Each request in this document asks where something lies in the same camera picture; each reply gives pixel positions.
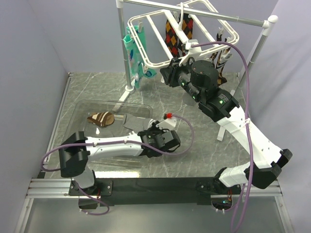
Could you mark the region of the white clip sock hanger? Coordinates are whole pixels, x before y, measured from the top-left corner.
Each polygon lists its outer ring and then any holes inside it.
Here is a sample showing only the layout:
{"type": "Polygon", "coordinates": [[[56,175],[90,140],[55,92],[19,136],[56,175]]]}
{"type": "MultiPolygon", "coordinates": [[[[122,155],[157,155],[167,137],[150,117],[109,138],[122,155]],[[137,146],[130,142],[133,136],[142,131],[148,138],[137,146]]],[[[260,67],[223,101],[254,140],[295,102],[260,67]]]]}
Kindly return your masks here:
{"type": "Polygon", "coordinates": [[[193,27],[196,26],[209,42],[215,42],[217,37],[203,25],[199,16],[215,18],[220,23],[218,35],[228,35],[228,42],[236,45],[240,37],[229,24],[228,20],[218,15],[216,8],[208,0],[189,0],[178,5],[169,5],[150,0],[134,0],[133,4],[151,6],[157,11],[134,16],[127,22],[131,37],[140,53],[141,60],[146,68],[160,69],[167,67],[175,56],[180,56],[180,63],[185,63],[190,56],[197,58],[208,58],[209,55],[222,51],[225,45],[214,44],[206,49],[192,48],[198,41],[193,36],[193,27]],[[152,31],[163,48],[166,58],[154,63],[148,53],[148,43],[141,35],[142,24],[145,20],[150,24],[152,31]]]}

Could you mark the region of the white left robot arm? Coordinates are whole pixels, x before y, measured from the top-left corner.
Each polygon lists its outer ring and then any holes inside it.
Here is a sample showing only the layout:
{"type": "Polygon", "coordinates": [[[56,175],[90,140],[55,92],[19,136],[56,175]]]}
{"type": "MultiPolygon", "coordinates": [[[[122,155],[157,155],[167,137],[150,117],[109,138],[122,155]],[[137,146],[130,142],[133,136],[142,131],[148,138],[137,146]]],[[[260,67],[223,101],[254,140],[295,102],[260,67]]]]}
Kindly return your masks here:
{"type": "Polygon", "coordinates": [[[83,131],[73,133],[62,144],[70,145],[59,150],[60,173],[63,178],[73,178],[86,195],[96,192],[94,172],[89,161],[118,156],[159,157],[172,153],[181,144],[176,118],[154,121],[150,128],[122,137],[87,137],[83,131]]]}

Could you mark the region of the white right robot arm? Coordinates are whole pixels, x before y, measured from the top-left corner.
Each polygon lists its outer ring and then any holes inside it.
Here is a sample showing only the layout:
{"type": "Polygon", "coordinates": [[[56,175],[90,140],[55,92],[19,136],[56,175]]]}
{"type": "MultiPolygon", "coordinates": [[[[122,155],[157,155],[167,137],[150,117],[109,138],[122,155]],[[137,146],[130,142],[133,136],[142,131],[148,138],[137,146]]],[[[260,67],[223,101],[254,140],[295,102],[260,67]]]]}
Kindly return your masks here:
{"type": "Polygon", "coordinates": [[[160,73],[166,85],[182,87],[206,116],[224,127],[253,156],[244,165],[223,168],[217,173],[213,182],[217,193],[223,194],[230,187],[247,182],[265,189],[277,179],[292,152],[273,144],[245,117],[238,101],[218,86],[219,73],[211,62],[190,58],[180,65],[179,59],[173,58],[160,73]]]}

